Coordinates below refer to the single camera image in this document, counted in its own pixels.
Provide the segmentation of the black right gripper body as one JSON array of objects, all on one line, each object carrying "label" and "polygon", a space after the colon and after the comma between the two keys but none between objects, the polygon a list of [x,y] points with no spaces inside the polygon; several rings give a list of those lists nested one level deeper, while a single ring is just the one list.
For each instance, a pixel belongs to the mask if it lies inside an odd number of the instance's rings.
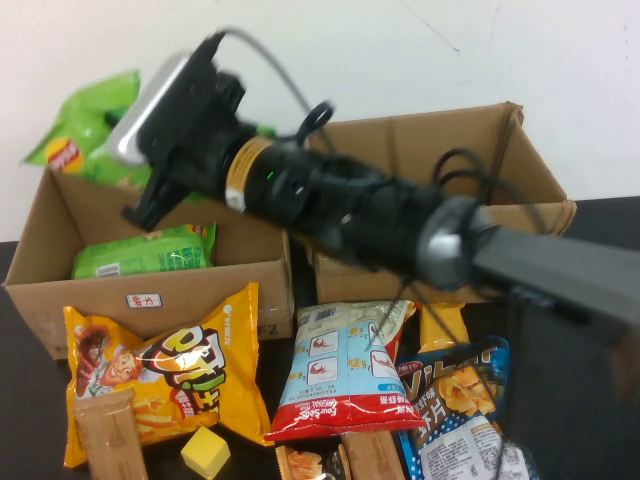
[{"label": "black right gripper body", "polygon": [[224,197],[233,149],[254,132],[237,116],[245,88],[214,63],[225,36],[218,32],[196,48],[139,130],[139,148],[151,168],[146,197]]}]

